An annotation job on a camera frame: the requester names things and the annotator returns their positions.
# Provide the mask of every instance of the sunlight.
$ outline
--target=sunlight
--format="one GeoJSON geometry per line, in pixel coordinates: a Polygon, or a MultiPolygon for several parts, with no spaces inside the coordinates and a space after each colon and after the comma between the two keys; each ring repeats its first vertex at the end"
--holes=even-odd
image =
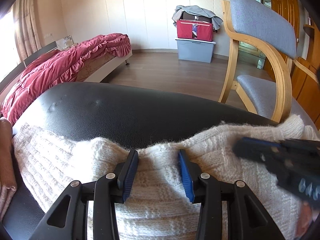
{"type": "Polygon", "coordinates": [[[0,82],[19,63],[12,12],[0,20],[0,82]]]}

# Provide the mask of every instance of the curtain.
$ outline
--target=curtain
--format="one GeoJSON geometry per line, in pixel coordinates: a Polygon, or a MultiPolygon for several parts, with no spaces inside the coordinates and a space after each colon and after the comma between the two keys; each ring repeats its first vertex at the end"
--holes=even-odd
{"type": "Polygon", "coordinates": [[[41,49],[36,28],[34,0],[16,0],[12,12],[17,50],[20,60],[23,61],[41,49]]]}

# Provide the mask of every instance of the chair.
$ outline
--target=chair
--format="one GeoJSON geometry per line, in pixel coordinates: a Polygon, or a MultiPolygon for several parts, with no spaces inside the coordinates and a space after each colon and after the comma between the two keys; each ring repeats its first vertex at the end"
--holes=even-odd
{"type": "Polygon", "coordinates": [[[317,82],[315,74],[296,60],[296,37],[292,25],[282,16],[255,0],[222,1],[225,30],[230,37],[227,74],[219,102],[225,103],[230,90],[236,90],[249,112],[276,122],[298,114],[305,125],[313,121],[292,97],[292,63],[317,82]],[[276,83],[240,75],[234,81],[239,41],[260,49],[268,58],[276,83]],[[287,55],[286,62],[280,52],[287,55]]]}

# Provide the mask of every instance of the wooden chair frame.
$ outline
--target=wooden chair frame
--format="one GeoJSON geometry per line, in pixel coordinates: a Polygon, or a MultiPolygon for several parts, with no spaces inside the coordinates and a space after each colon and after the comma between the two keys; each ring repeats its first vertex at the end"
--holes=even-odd
{"type": "Polygon", "coordinates": [[[299,69],[301,69],[304,73],[306,73],[309,77],[311,77],[314,81],[316,81],[317,84],[319,85],[319,81],[317,79],[317,76],[313,72],[311,72],[309,69],[307,69],[304,65],[302,65],[300,62],[298,62],[296,59],[293,60],[293,63],[299,69]]]}
{"type": "Polygon", "coordinates": [[[280,53],[267,42],[259,40],[249,35],[236,33],[232,25],[230,2],[223,0],[222,9],[224,17],[224,28],[226,33],[230,37],[230,50],[227,74],[223,84],[219,102],[225,103],[230,93],[230,90],[233,88],[239,94],[247,109],[250,112],[257,113],[256,109],[253,106],[253,103],[250,101],[249,97],[244,92],[243,88],[236,81],[233,80],[236,71],[239,42],[242,41],[260,49],[270,61],[272,69],[275,73],[277,89],[276,105],[271,119],[276,122],[283,122],[289,116],[291,110],[292,87],[290,71],[292,66],[292,59],[288,57],[286,63],[280,55],[280,53]]]}

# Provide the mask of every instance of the shelf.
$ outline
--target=shelf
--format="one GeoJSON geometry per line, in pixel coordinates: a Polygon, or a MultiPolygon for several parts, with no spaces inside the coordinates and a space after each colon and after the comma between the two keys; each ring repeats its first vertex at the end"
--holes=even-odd
{"type": "Polygon", "coordinates": [[[308,36],[310,38],[314,39],[314,37],[315,37],[315,28],[313,26],[305,24],[303,26],[303,30],[306,32],[306,34],[308,34],[308,36]]]}

